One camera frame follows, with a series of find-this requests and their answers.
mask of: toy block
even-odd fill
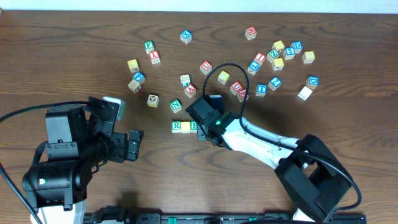
[[[300,97],[300,98],[303,99],[303,100],[306,100],[306,99],[311,95],[311,93],[312,93],[312,90],[305,86],[305,87],[300,91],[300,93],[298,93],[297,96]]]
[[[137,59],[130,60],[127,62],[127,64],[129,65],[129,69],[130,69],[131,73],[139,71]]]
[[[152,64],[160,63],[160,56],[157,50],[149,53],[149,57]]]
[[[279,40],[272,45],[272,49],[278,51],[278,53],[282,53],[285,49],[285,45],[281,40]]]
[[[244,95],[246,94],[246,89],[240,90],[236,96],[238,97],[239,102],[243,102]]]
[[[157,107],[157,105],[159,104],[159,97],[156,95],[149,95],[147,104],[151,107]]]
[[[265,96],[267,93],[267,85],[266,84],[258,84],[256,90],[256,96]]]
[[[189,98],[192,98],[197,93],[197,89],[192,84],[189,84],[184,88],[184,92]]]
[[[256,38],[257,30],[254,27],[249,27],[246,29],[244,35],[248,40]]]
[[[272,90],[275,91],[280,87],[280,84],[282,84],[282,81],[278,77],[274,77],[269,83],[268,87]]]
[[[286,47],[284,50],[284,59],[285,60],[290,60],[294,58],[294,55],[296,53],[294,53],[294,49],[291,47]]]
[[[137,72],[132,76],[132,79],[142,85],[145,82],[145,75],[141,72]]]
[[[260,66],[262,63],[265,61],[266,56],[263,55],[262,53],[258,52],[256,57],[254,58],[254,61],[257,62]]]
[[[180,79],[181,79],[182,88],[185,88],[189,84],[191,84],[191,79],[189,78],[189,75],[182,75],[182,76],[180,76]]]
[[[274,71],[281,70],[284,66],[284,60],[281,58],[277,58],[272,62],[272,69],[274,69]]]
[[[198,132],[198,124],[196,121],[191,121],[191,133]]]
[[[255,61],[252,61],[249,65],[248,72],[252,75],[255,75],[256,72],[259,70],[260,64]]]
[[[229,80],[229,73],[226,71],[221,71],[221,73],[218,75],[218,82],[225,85],[226,82]]]
[[[315,54],[311,52],[304,52],[303,54],[303,62],[304,63],[312,63],[315,60]]]
[[[213,69],[213,66],[210,62],[205,60],[201,65],[200,65],[200,70],[203,72],[203,74],[207,75],[211,72],[211,69]]]
[[[191,122],[189,121],[181,122],[181,133],[183,134],[191,133]]]
[[[233,95],[236,96],[236,94],[237,94],[239,91],[241,91],[242,89],[243,89],[242,84],[241,84],[239,81],[236,81],[236,82],[234,82],[234,83],[231,85],[231,88],[230,88],[229,90],[231,90],[231,93],[232,93]]]
[[[309,76],[307,82],[305,83],[305,86],[314,90],[318,86],[318,84],[319,84],[318,77]]]
[[[180,38],[181,38],[182,42],[187,44],[187,43],[189,43],[192,40],[192,34],[188,30],[184,30],[181,33]]]
[[[179,100],[174,100],[170,103],[170,107],[174,113],[177,113],[182,109],[182,104]]]
[[[155,51],[155,45],[153,41],[147,41],[144,43],[144,47],[145,47],[145,51],[147,52],[147,54],[154,52]]]
[[[272,63],[276,58],[279,58],[279,53],[276,50],[271,50],[267,54],[267,60]]]
[[[293,42],[293,43],[290,45],[290,47],[293,47],[294,53],[295,53],[295,54],[300,53],[301,50],[303,49],[303,45],[301,44],[301,41]]]
[[[141,89],[140,84],[135,80],[131,80],[131,82],[128,84],[128,87],[134,93],[138,93],[138,91]]]
[[[181,121],[172,122],[172,133],[181,133]]]

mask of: letter on block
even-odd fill
[[[189,98],[192,98],[197,93],[197,89],[192,84],[189,84],[185,87],[184,92]]]
[[[236,96],[236,94],[237,94],[239,91],[241,91],[242,89],[243,89],[242,84],[241,84],[239,81],[236,81],[236,82],[234,82],[234,83],[231,85],[231,88],[230,88],[229,90],[231,90],[231,93],[232,93],[233,95]]]
[[[147,100],[148,106],[157,107],[159,104],[159,97],[156,95],[149,95]]]
[[[131,73],[139,71],[137,59],[130,60],[127,62],[127,64],[129,65],[129,69],[130,69]]]
[[[307,82],[305,83],[305,86],[314,90],[318,86],[318,84],[319,84],[318,77],[309,76]]]
[[[147,41],[144,43],[144,47],[145,47],[145,51],[147,52],[147,54],[154,52],[155,51],[155,45],[153,41]]]
[[[225,85],[226,82],[229,80],[229,73],[226,71],[221,71],[221,73],[218,75],[218,82]]]
[[[274,71],[281,70],[284,66],[284,60],[281,58],[277,58],[272,62],[272,69],[274,69]]]
[[[255,75],[256,72],[259,70],[260,64],[255,61],[252,61],[249,65],[248,72],[252,75]]]
[[[282,81],[278,77],[274,77],[269,83],[268,87],[272,90],[275,91],[280,87],[280,84],[282,84]]]
[[[182,109],[182,104],[179,100],[174,100],[170,103],[170,107],[174,113],[177,113]]]
[[[312,63],[315,60],[315,54],[313,52],[304,52],[303,62]]]
[[[160,56],[157,50],[149,53],[149,57],[152,64],[160,63]]]
[[[258,84],[256,90],[256,96],[265,96],[267,93],[267,85],[266,84]]]
[[[180,38],[181,38],[182,42],[187,44],[187,43],[189,43],[192,40],[192,34],[188,30],[184,30],[181,33]]]
[[[246,29],[244,35],[248,40],[256,38],[257,30],[254,27],[249,27]]]
[[[172,122],[172,133],[181,133],[181,121]]]

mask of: wooden table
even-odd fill
[[[254,40],[244,36],[255,26]],[[292,202],[270,168],[240,152],[199,142],[195,134],[172,134],[169,103],[178,98],[185,109],[200,97],[204,60],[247,68],[257,52],[272,43],[300,40],[316,59],[301,56],[273,72],[264,62],[249,75],[250,94],[244,116],[250,122],[285,136],[320,137],[349,170],[363,194],[352,212],[369,223],[396,223],[398,210],[398,17],[360,14],[244,14],[172,12],[5,11],[0,17],[0,114],[19,108],[110,95],[123,99],[124,119],[115,130],[143,129],[139,159],[109,163],[88,186],[87,210],[106,205],[134,211],[165,213],[252,213],[289,210]],[[193,32],[185,45],[181,31]],[[161,64],[152,65],[143,43],[155,42]],[[147,80],[138,94],[127,84],[127,61],[138,59]],[[223,86],[212,77],[207,93],[221,94],[226,109],[240,103],[229,91],[238,69]],[[199,90],[185,96],[180,75],[190,74]],[[277,75],[282,86],[265,98],[254,96],[257,83]],[[296,95],[309,75],[320,86],[304,103]],[[146,105],[149,93],[160,96],[158,108]],[[0,128],[0,160],[22,190],[36,146],[47,139],[45,111],[8,119]],[[351,189],[341,202],[356,200]],[[0,182],[0,223],[28,223],[29,214],[14,192]]]

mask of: black cable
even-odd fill
[[[14,115],[17,115],[17,114],[21,114],[21,113],[26,112],[26,111],[38,110],[38,109],[43,109],[43,108],[50,108],[50,107],[53,107],[53,106],[70,105],[70,104],[88,104],[88,102],[85,102],[85,101],[69,101],[69,102],[63,102],[63,103],[51,103],[51,104],[47,104],[47,105],[31,106],[31,107],[20,109],[20,110],[17,110],[17,111],[14,111],[14,112],[11,112],[9,114],[6,114],[6,115],[2,116],[0,118],[0,123],[3,122],[4,120],[6,120],[7,118],[10,118],[10,117],[12,117]],[[34,156],[34,161],[33,162],[35,162],[37,160],[38,156],[39,155]],[[26,208],[28,209],[30,214],[32,214],[32,216],[34,217],[36,222],[38,224],[42,224],[42,221],[40,220],[39,216],[36,214],[35,210],[32,208],[30,203],[22,195],[22,193],[18,190],[17,186],[13,183],[11,178],[8,176],[6,170],[3,168],[1,162],[0,162],[0,173],[4,177],[4,180],[6,180],[7,184],[10,186],[10,188],[15,192],[15,194],[19,197],[19,199],[22,201],[22,203],[26,206]]]
[[[324,159],[322,159],[322,158],[320,158],[320,157],[318,157],[318,156],[311,155],[311,154],[309,154],[309,153],[307,153],[307,152],[304,152],[304,151],[302,151],[302,150],[300,150],[300,149],[297,149],[297,148],[294,148],[294,147],[290,147],[290,146],[283,145],[281,142],[274,142],[274,141],[271,141],[271,140],[269,140],[269,139],[263,138],[262,136],[258,136],[257,134],[254,134],[254,133],[252,133],[250,130],[248,130],[248,127],[246,127],[245,125],[243,125],[243,121],[242,121],[242,118],[243,118],[243,110],[244,110],[244,106],[245,106],[245,104],[246,104],[246,100],[247,100],[248,93],[249,93],[249,77],[248,77],[248,74],[246,73],[246,71],[245,71],[241,66],[239,66],[239,65],[237,65],[237,64],[235,64],[235,63],[224,63],[224,64],[222,64],[222,65],[216,67],[213,71],[211,71],[211,72],[209,73],[209,75],[206,77],[205,83],[203,84],[203,98],[205,97],[206,84],[207,84],[207,81],[208,81],[208,79],[210,78],[210,76],[211,76],[217,69],[219,69],[219,68],[221,68],[221,67],[224,67],[224,66],[228,66],[228,65],[239,68],[239,69],[243,72],[243,74],[244,74],[244,76],[245,76],[245,78],[246,78],[246,85],[247,85],[246,94],[244,95],[244,99],[243,99],[243,103],[242,103],[241,112],[240,112],[240,114],[239,114],[239,123],[240,123],[241,127],[243,128],[243,130],[244,130],[245,132],[249,133],[250,135],[254,136],[255,138],[258,138],[258,139],[260,139],[260,140],[262,140],[262,141],[268,142],[268,143],[270,143],[270,144],[274,144],[274,145],[276,145],[276,146],[278,146],[278,147],[280,147],[280,148],[283,148],[283,149],[288,149],[288,150],[294,151],[294,152],[296,152],[297,154],[303,155],[303,156],[305,156],[305,157],[307,157],[307,158],[313,159],[313,160],[318,161],[318,162],[320,162],[320,163],[322,163],[322,164],[326,164],[326,165],[328,165],[329,167],[331,167],[332,169],[334,169],[335,171],[337,171],[341,176],[343,176],[344,179],[346,179],[346,181],[347,181],[350,185],[352,185],[353,188],[355,189],[355,192],[356,192],[356,194],[357,194],[357,196],[358,196],[358,199],[357,199],[357,201],[356,201],[354,204],[352,204],[352,205],[334,209],[334,212],[336,212],[336,211],[348,210],[348,209],[352,209],[352,208],[356,208],[359,204],[361,204],[361,202],[362,202],[362,193],[361,193],[359,187],[356,185],[356,183],[355,183],[353,180],[351,180],[351,178],[349,178],[349,177],[348,177],[343,171],[341,171],[339,168],[337,168],[336,166],[332,165],[330,162],[327,162],[326,160],[324,160]]]

